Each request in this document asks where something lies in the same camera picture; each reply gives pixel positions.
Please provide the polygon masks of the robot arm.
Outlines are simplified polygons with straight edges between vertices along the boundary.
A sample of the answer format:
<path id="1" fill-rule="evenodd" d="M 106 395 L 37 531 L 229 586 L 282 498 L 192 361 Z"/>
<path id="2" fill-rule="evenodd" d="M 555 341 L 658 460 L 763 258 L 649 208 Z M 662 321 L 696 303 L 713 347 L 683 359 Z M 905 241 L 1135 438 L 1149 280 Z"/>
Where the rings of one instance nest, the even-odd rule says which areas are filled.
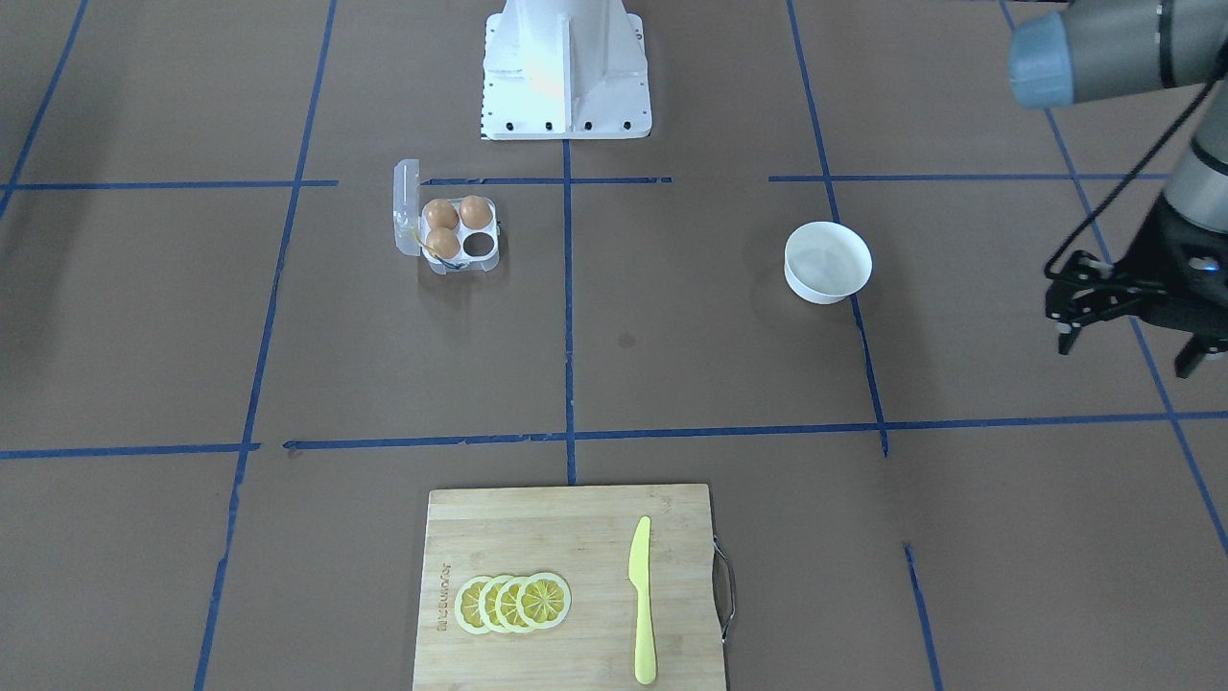
<path id="1" fill-rule="evenodd" d="M 1119 318 L 1189 334 L 1172 368 L 1180 379 L 1227 342 L 1227 115 L 1223 1 L 1071 1 L 1019 25 L 1009 90 L 1034 109 L 1196 86 L 1197 93 L 1122 182 L 1070 232 L 1044 268 L 1059 351 Z M 1102 261 L 1074 241 L 1197 112 L 1203 119 L 1127 250 Z"/>

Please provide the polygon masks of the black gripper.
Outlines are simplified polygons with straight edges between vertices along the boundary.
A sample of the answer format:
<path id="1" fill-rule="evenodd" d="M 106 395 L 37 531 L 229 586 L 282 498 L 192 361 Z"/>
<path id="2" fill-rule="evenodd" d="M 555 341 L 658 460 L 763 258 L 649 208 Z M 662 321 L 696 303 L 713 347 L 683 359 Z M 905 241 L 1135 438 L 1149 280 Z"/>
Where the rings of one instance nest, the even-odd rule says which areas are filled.
<path id="1" fill-rule="evenodd" d="M 1192 225 L 1167 198 L 1156 198 L 1117 261 L 1117 275 L 1153 288 L 1131 314 L 1153 326 L 1192 333 L 1174 358 L 1174 376 L 1189 379 L 1227 350 L 1226 234 Z"/>

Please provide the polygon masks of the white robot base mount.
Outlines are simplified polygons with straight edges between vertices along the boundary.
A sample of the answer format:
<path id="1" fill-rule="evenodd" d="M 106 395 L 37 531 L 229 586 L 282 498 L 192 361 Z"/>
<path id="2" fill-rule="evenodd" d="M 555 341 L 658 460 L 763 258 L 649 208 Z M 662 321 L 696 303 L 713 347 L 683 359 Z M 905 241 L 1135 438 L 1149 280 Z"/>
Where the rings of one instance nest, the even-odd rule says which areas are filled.
<path id="1" fill-rule="evenodd" d="M 484 39 L 483 139 L 650 136 L 645 27 L 623 1 L 508 1 Z"/>

